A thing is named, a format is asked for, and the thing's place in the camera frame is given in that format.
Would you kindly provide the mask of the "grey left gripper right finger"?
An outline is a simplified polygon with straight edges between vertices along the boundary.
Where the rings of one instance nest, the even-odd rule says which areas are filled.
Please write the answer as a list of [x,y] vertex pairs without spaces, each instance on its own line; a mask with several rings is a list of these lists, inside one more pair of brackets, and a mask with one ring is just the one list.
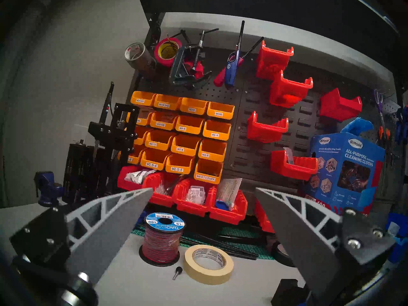
[[255,195],[310,289],[308,305],[331,305],[341,291],[335,279],[341,270],[342,217],[299,196],[266,188],[256,188]]

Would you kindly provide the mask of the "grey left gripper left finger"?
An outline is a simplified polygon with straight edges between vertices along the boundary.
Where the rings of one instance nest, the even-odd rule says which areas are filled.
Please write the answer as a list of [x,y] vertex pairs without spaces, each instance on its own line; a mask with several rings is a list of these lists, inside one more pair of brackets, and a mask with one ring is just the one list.
[[70,256],[68,273],[85,273],[97,284],[126,242],[152,188],[125,191],[92,200],[65,215]]

